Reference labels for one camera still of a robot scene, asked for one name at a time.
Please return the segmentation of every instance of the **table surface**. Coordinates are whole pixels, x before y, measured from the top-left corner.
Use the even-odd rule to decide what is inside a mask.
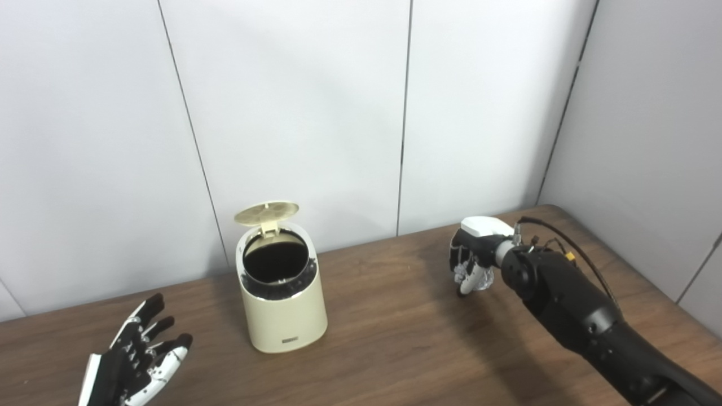
[[[606,275],[629,323],[722,391],[722,343],[558,207],[521,215],[565,231]],[[457,225],[319,256],[329,329],[268,355],[250,344],[235,273],[160,288],[195,341],[153,405],[625,405],[561,348],[500,277],[456,296],[448,244]],[[552,235],[527,225],[546,241]],[[0,324],[0,405],[75,405],[87,356],[102,352],[150,293]]]

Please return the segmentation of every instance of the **wall seam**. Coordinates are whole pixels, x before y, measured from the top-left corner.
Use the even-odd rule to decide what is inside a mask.
[[[557,127],[557,133],[554,135],[554,141],[552,143],[552,150],[549,151],[549,159],[547,160],[547,166],[544,168],[544,176],[541,177],[541,183],[539,184],[539,192],[536,194],[536,201],[534,205],[539,204],[539,199],[542,197],[542,189],[544,188],[544,182],[547,180],[547,174],[549,173],[549,167],[552,164],[552,157],[554,156],[554,150],[557,148],[557,141],[559,141],[559,134],[562,132],[562,125],[564,124],[564,118],[567,115],[567,108],[569,107],[569,100],[572,98],[572,91],[574,90],[574,84],[577,81],[577,74],[579,73],[579,66],[582,63],[584,57],[584,51],[586,50],[587,41],[589,41],[589,34],[591,33],[591,26],[594,23],[594,17],[596,16],[596,10],[599,7],[599,0],[596,0],[594,4],[594,10],[591,13],[589,19],[589,25],[587,26],[586,36],[584,37],[584,44],[582,44],[579,58],[577,59],[577,66],[574,69],[574,76],[572,76],[572,83],[569,86],[569,92],[567,93],[567,100],[564,102],[564,109],[562,110],[562,116],[559,119],[559,126]]]
[[[180,88],[180,95],[183,98],[183,106],[186,109],[186,116],[188,117],[188,125],[191,127],[191,134],[193,135],[193,144],[196,147],[196,154],[198,155],[198,162],[201,165],[201,172],[203,173],[203,180],[206,184],[206,191],[208,192],[208,200],[211,203],[211,210],[213,210],[213,218],[216,221],[216,229],[218,230],[218,238],[221,242],[221,248],[223,249],[223,257],[226,261],[226,267],[230,269],[230,262],[228,261],[228,253],[226,252],[225,242],[223,241],[223,234],[221,233],[221,226],[218,222],[218,214],[216,213],[216,205],[213,202],[213,196],[211,194],[211,187],[208,184],[208,176],[206,175],[206,167],[203,164],[203,157],[201,156],[201,150],[198,146],[198,138],[196,137],[196,129],[193,127],[193,119],[191,118],[191,111],[188,109],[188,101],[186,100],[186,91],[183,89],[183,82],[181,81],[181,73],[178,71],[178,63],[175,61],[175,52],[173,52],[173,44],[170,42],[170,34],[168,33],[168,25],[165,23],[165,15],[163,14],[163,7],[160,4],[160,0],[157,0],[158,11],[160,12],[160,19],[163,21],[163,30],[165,31],[165,39],[168,40],[168,49],[170,49],[170,58],[173,60],[173,68],[175,69],[175,77],[178,79],[178,87]]]
[[[684,287],[684,290],[679,295],[677,300],[674,301],[676,304],[679,304],[680,302],[682,302],[682,299],[687,294],[687,291],[690,290],[692,285],[695,283],[695,280],[697,280],[697,277],[700,276],[700,273],[702,273],[702,269],[705,268],[705,265],[707,265],[707,262],[710,260],[710,258],[712,258],[712,255],[714,255],[715,251],[717,251],[717,248],[720,246],[721,243],[722,243],[722,233],[720,233],[720,235],[717,237],[717,239],[715,240],[715,243],[712,244],[712,249],[707,253],[707,256],[705,256],[704,260],[702,260],[702,264],[700,264],[700,267],[697,268],[697,271],[690,279],[690,282],[687,283],[687,286]]]
[[[399,160],[399,201],[396,206],[396,236],[399,236],[401,224],[401,181],[404,177],[404,143],[406,141],[406,102],[409,97],[409,61],[411,60],[411,26],[414,16],[414,0],[409,2],[409,35],[406,39],[406,77],[404,79],[404,113],[401,118],[401,157]]]
[[[25,311],[24,308],[22,308],[20,301],[18,301],[17,298],[15,297],[15,295],[13,295],[12,292],[10,291],[10,289],[8,289],[7,285],[5,285],[5,282],[2,280],[2,278],[0,278],[0,285],[3,287],[3,289],[5,289],[7,294],[10,295],[10,298],[15,302],[15,304],[17,305],[17,308],[20,309],[20,311],[22,312],[22,315],[27,317],[27,312]]]

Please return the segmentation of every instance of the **robotic arm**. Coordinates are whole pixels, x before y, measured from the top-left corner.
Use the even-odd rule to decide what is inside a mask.
[[[451,241],[450,266],[460,296],[481,288],[497,267],[532,316],[564,348],[584,357],[631,405],[722,405],[720,394],[627,324],[606,283],[608,295],[577,268],[573,256],[534,243],[524,245],[521,223],[552,229],[588,259],[541,220],[522,217],[512,229],[493,217],[468,217]]]

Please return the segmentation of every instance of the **black cable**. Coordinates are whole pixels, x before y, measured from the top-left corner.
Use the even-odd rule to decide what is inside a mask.
[[[557,243],[557,245],[559,246],[559,249],[562,250],[562,254],[564,254],[564,255],[567,254],[567,250],[564,248],[564,244],[562,244],[562,241],[559,241],[559,239],[556,238],[556,237],[548,240],[548,241],[544,244],[544,248],[547,248],[547,247],[549,246],[549,244],[551,244],[551,243]]]
[[[558,229],[555,226],[553,226],[543,220],[540,220],[538,218],[523,216],[522,218],[519,219],[519,221],[517,223],[519,223],[519,224],[531,223],[531,224],[540,225],[542,227],[550,229],[551,231],[556,233],[559,237],[561,237],[564,241],[566,241],[567,244],[569,244],[572,248],[574,248],[579,253],[579,255],[587,263],[587,265],[589,265],[592,272],[594,272],[594,276],[596,276],[596,279],[599,281],[599,283],[601,283],[601,286],[604,289],[604,292],[606,293],[606,295],[609,296],[609,298],[612,300],[612,302],[614,302],[614,305],[617,308],[619,308],[619,303],[617,302],[617,298],[614,297],[614,294],[612,293],[612,289],[609,287],[609,284],[606,283],[604,276],[601,274],[601,272],[596,267],[596,265],[594,265],[594,263],[591,261],[589,256],[584,251],[582,251],[582,248],[580,248],[577,245],[577,243],[572,241],[571,238],[567,237],[567,235],[564,234],[560,229]]]

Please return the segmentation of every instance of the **cream trash can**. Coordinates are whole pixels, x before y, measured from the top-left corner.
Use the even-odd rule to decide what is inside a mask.
[[[235,265],[251,342],[264,353],[305,347],[328,326],[313,243],[300,226],[281,223],[297,211],[293,202],[267,202],[234,217],[251,227]]]

